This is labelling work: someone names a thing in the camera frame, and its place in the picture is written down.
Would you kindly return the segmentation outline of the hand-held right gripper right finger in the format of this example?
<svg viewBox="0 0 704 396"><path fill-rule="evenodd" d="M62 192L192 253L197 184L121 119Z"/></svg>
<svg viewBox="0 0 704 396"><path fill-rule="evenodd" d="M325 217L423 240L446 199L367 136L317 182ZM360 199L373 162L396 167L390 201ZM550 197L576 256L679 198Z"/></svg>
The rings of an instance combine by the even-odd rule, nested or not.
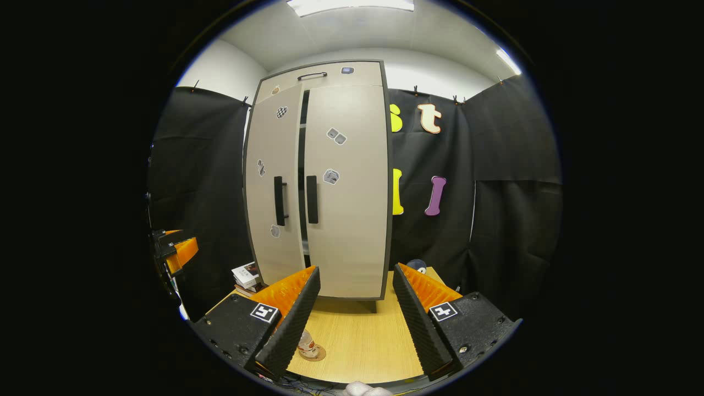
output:
<svg viewBox="0 0 704 396"><path fill-rule="evenodd" d="M395 264L393 286L423 373L463 376L485 363L521 326L473 291L460 295L414 268Z"/></svg>

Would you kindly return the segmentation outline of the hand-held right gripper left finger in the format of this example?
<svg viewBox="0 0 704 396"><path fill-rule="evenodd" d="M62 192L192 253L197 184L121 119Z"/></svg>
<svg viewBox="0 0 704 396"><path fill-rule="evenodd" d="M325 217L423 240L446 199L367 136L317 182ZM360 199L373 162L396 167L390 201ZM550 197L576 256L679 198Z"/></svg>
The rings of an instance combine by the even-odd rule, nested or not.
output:
<svg viewBox="0 0 704 396"><path fill-rule="evenodd" d="M249 298L227 296L192 328L229 366L279 380L298 349L319 291L320 269L310 266Z"/></svg>

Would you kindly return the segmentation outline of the clear plastic bottle red label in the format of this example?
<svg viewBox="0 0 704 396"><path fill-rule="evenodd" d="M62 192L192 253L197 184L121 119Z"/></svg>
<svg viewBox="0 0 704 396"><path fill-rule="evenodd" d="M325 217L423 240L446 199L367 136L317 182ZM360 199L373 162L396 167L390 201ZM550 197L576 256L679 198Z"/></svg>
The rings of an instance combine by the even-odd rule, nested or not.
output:
<svg viewBox="0 0 704 396"><path fill-rule="evenodd" d="M320 348L306 329L301 334L297 350L302 358L309 361L316 361L320 357Z"/></svg>

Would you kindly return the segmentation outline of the grey cabinet door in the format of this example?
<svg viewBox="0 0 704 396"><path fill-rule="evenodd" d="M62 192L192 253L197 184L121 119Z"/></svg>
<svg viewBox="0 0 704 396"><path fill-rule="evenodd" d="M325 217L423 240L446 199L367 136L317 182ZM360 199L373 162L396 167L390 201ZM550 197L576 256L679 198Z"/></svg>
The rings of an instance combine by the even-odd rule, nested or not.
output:
<svg viewBox="0 0 704 396"><path fill-rule="evenodd" d="M273 285L306 267L299 207L301 87L255 105L245 148L249 234L261 280Z"/></svg>
<svg viewBox="0 0 704 396"><path fill-rule="evenodd" d="M389 107L379 85L309 93L304 148L309 257L322 298L380 300L391 221Z"/></svg>

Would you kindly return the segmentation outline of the grey cabinet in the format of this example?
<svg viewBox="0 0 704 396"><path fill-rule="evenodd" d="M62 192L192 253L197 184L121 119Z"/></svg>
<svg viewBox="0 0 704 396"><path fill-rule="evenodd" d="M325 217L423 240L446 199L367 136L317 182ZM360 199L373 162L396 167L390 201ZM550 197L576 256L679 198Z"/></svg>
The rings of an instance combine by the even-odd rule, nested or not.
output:
<svg viewBox="0 0 704 396"><path fill-rule="evenodd" d="M389 100L389 93L388 93L388 86L387 86L387 77L386 77L386 71L385 71L385 64L384 61L380 59L348 59L348 60L332 60L332 61L323 61L323 62L318 62L318 63L327 63L327 62L334 62L334 61L380 61L382 63L382 79L384 85L382 87L385 90L385 102L387 106L390 106L390 100ZM307 107L309 106L309 93L310 90L304 90L302 86L298 86L302 88L302 91L304 92L302 94L302 104L301 104L301 120L300 120L300 139L299 139L299 207L300 207L300 221L301 221L301 236L302 236L302 257L304 258L304 262L306 264L305 268L309 268L312 265L309 257L309 242L307 241L307 230L306 230L306 184L304 182L304 171L303 171L303 165L304 165L304 148L305 148L305 137L306 137L306 116L307 116ZM251 115L250 115L250 120L253 115L253 110L256 104L252 106L251 109ZM387 271L387 276L386 276L386 281L385 281L385 290L384 290L384 298L386 295L386 290L387 290L387 278L389 275L389 263L390 263L390 253L391 253L391 236L392 236L392 208L393 208L393 192L394 192L394 181L393 181L393 166L392 166L392 128L391 128L391 113L390 109L387 115L387 122L388 122L388 127L389 127L389 164L390 164L390 232L389 232L389 240L388 240L388 249L389 249L389 260L388 260L388 271ZM248 216L246 213L246 201L245 201L245 183L244 183L244 174L245 174L245 148L246 148L246 142L247 142L247 135L248 135L248 130L249 130L249 125L246 131L245 135L245 142L244 142L244 148L243 148L243 199L244 199L244 210L245 210L245 221L246 225L248 228L248 236L250 240L250 245L251 245L251 239L250 239L250 234L249 234L249 226L248 226ZM333 298L322 298L319 294L318 297L321 299L333 299ZM370 301L371 303L374 303L375 301L382 301L383 299L380 300L356 300L356 299L337 299L337 300L342 300L342 301Z"/></svg>

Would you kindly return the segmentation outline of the grey cabinet drawer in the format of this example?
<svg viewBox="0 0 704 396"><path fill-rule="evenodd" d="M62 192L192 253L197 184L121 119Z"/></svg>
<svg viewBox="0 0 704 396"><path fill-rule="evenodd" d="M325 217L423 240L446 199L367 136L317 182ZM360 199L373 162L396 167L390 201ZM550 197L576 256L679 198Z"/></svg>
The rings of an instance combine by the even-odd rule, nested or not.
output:
<svg viewBox="0 0 704 396"><path fill-rule="evenodd" d="M384 85L380 61L334 61L292 68L263 78L254 104L267 100L292 87L304 90L322 87Z"/></svg>

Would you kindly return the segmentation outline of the white book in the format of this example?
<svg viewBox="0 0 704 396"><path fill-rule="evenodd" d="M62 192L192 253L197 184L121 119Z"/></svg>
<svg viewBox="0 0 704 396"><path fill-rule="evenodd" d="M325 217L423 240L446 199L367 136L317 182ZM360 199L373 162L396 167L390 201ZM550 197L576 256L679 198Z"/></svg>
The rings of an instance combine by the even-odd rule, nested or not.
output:
<svg viewBox="0 0 704 396"><path fill-rule="evenodd" d="M255 288L261 283L261 276L255 262L250 262L237 268L232 268L231 273L235 283L242 288Z"/></svg>

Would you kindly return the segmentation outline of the black backdrop cloth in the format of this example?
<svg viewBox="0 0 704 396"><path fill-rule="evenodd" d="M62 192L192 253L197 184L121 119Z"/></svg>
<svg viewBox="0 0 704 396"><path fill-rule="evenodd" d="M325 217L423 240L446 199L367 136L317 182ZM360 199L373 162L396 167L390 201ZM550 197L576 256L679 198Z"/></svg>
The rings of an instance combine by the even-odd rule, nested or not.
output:
<svg viewBox="0 0 704 396"><path fill-rule="evenodd" d="M404 208L390 260L422 259L461 294L525 316L563 206L556 139L533 83L516 75L461 105L400 89L389 98L402 118L392 145ZM247 114L236 98L178 87L153 138L151 225L195 233L199 252L177 283L196 320L234 288L231 269L253 261L241 177Z"/></svg>

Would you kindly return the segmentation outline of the narrow ceiling light panel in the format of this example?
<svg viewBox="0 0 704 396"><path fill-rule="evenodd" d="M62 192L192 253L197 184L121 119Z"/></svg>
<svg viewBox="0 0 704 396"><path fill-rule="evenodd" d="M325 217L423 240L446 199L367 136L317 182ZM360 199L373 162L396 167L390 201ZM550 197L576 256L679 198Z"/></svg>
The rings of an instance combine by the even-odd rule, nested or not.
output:
<svg viewBox="0 0 704 396"><path fill-rule="evenodd" d="M496 50L496 55L503 61L503 63L505 63L505 65L507 65L508 68L510 68L510 70L512 70L514 75L521 75L521 69L517 63L512 60L508 53L505 52L505 50L499 48Z"/></svg>

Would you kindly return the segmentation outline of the large ceiling light panel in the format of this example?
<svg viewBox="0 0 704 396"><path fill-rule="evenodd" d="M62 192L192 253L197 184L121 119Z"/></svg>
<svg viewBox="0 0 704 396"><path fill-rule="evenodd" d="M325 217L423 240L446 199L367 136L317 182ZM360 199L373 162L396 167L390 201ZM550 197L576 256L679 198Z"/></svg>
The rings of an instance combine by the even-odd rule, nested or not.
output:
<svg viewBox="0 0 704 396"><path fill-rule="evenodd" d="M346 8L390 8L414 11L414 0L288 0L287 5L299 17Z"/></svg>

